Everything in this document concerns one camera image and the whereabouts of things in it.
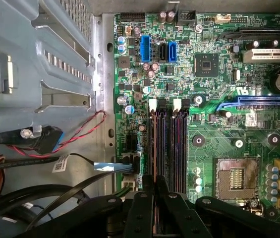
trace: pcie slot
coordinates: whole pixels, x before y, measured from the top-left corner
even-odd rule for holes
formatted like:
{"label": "pcie slot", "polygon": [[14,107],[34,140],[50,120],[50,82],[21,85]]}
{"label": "pcie slot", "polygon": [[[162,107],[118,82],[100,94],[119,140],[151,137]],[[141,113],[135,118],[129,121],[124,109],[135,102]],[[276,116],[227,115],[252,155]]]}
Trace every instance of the pcie slot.
{"label": "pcie slot", "polygon": [[239,96],[234,102],[221,103],[217,111],[231,107],[280,106],[280,96]]}

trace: red cable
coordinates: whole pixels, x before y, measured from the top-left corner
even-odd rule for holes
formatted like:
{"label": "red cable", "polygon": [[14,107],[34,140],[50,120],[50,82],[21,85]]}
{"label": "red cable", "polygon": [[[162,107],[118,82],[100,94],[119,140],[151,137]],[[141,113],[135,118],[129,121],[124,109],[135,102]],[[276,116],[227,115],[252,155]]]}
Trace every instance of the red cable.
{"label": "red cable", "polygon": [[[92,129],[90,129],[88,132],[86,132],[85,134],[82,134],[80,136],[77,136],[88,124],[88,122],[90,122],[93,118],[95,118],[99,113],[103,113],[103,117],[102,120]],[[78,139],[84,138],[85,136],[89,135],[90,133],[92,133],[94,130],[96,130],[104,121],[106,118],[106,113],[105,111],[101,110],[96,112],[93,116],[91,116],[90,118],[88,118],[83,124],[82,126],[74,133],[74,135],[67,141],[64,141],[62,143],[59,144],[59,147],[57,149],[55,149],[53,152],[45,154],[45,155],[34,155],[34,154],[26,154],[23,151],[23,148],[19,148],[16,147],[15,145],[8,145],[9,148],[15,150],[17,153],[21,154],[21,155],[25,155],[25,156],[30,156],[30,157],[35,157],[35,158],[46,158],[48,156],[50,156],[51,154],[56,153],[57,151],[63,149],[64,147],[66,147],[69,143],[72,143]]]}

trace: sticker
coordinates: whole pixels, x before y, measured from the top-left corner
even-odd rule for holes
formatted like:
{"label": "sticker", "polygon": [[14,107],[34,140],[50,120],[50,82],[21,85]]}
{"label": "sticker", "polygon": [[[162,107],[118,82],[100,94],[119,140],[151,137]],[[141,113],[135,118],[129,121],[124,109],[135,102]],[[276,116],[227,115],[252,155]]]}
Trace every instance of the sticker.
{"label": "sticker", "polygon": [[33,204],[27,202],[27,203],[24,203],[22,206],[23,206],[23,207],[26,207],[27,209],[31,209],[31,208],[33,207]]}
{"label": "sticker", "polygon": [[68,157],[69,155],[60,156],[59,160],[57,160],[56,163],[54,164],[52,173],[64,172],[66,170]]}
{"label": "sticker", "polygon": [[2,220],[8,221],[8,222],[12,222],[12,223],[16,223],[17,221],[14,219],[11,219],[9,217],[2,217]]}
{"label": "sticker", "polygon": [[247,113],[245,115],[245,126],[255,127],[257,126],[258,115],[256,113]]}

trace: blue sata port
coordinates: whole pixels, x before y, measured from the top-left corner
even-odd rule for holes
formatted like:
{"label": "blue sata port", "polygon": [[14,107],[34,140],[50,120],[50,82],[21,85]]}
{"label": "blue sata port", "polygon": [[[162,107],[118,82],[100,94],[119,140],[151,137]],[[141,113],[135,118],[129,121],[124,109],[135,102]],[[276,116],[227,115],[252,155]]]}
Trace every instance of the blue sata port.
{"label": "blue sata port", "polygon": [[140,40],[140,55],[141,62],[150,62],[151,56],[151,37],[149,35],[142,35]]}
{"label": "blue sata port", "polygon": [[177,62],[176,56],[176,42],[170,41],[168,43],[168,62],[169,63],[176,63]]}

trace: blue pcie slot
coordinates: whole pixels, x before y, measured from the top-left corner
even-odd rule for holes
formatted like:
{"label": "blue pcie slot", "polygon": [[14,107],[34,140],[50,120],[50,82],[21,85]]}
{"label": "blue pcie slot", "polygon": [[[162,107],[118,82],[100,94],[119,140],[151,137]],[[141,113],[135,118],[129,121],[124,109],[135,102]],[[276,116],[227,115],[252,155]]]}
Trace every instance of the blue pcie slot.
{"label": "blue pcie slot", "polygon": [[140,55],[141,62],[150,62],[151,56],[151,37],[149,35],[142,35],[140,40]]}
{"label": "blue pcie slot", "polygon": [[177,52],[176,52],[176,42],[170,41],[168,43],[168,62],[176,63],[177,62]]}
{"label": "blue pcie slot", "polygon": [[221,103],[217,111],[231,107],[280,106],[280,96],[238,96],[234,102]]}

